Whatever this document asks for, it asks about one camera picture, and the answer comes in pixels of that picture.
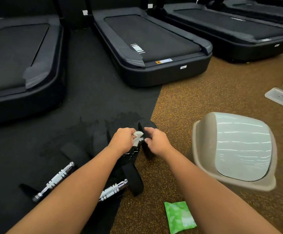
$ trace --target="person's left hand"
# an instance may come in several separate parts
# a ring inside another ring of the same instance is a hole
[[[108,147],[116,150],[120,156],[127,153],[133,146],[133,134],[136,132],[134,128],[119,128],[112,137]]]

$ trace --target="speckled rubber flooring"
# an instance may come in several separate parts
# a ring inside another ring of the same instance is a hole
[[[283,106],[264,97],[282,84],[283,54],[248,64],[213,57],[204,74],[163,86],[152,120],[183,154],[190,148],[193,123],[209,112],[244,115],[269,125],[278,148],[277,187],[269,193],[242,192],[240,196],[283,234]],[[162,160],[149,162],[140,154],[136,167],[144,192],[136,198],[125,192],[111,234],[169,233],[164,202],[183,197]],[[180,233],[200,232],[197,227]]]

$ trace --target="hand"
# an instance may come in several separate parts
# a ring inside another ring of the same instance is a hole
[[[147,143],[151,152],[155,155],[164,158],[164,156],[173,149],[169,139],[166,134],[159,129],[154,129],[152,127],[145,127],[145,130],[150,134],[152,139],[146,138],[145,142]]]
[[[136,132],[134,128],[119,128],[113,135],[108,147],[115,150],[122,156],[127,153],[133,146],[133,134]]]

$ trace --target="person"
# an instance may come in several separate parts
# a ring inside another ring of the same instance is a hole
[[[174,149],[164,132],[148,127],[145,130],[152,137],[147,138],[146,143],[169,165],[202,233],[280,233],[235,193]],[[66,178],[7,233],[80,233],[116,161],[132,147],[135,131],[133,128],[118,129],[104,150]]]

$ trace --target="green wet wipe package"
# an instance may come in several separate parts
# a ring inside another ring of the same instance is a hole
[[[164,202],[164,205],[171,234],[197,226],[185,201],[175,203]]]

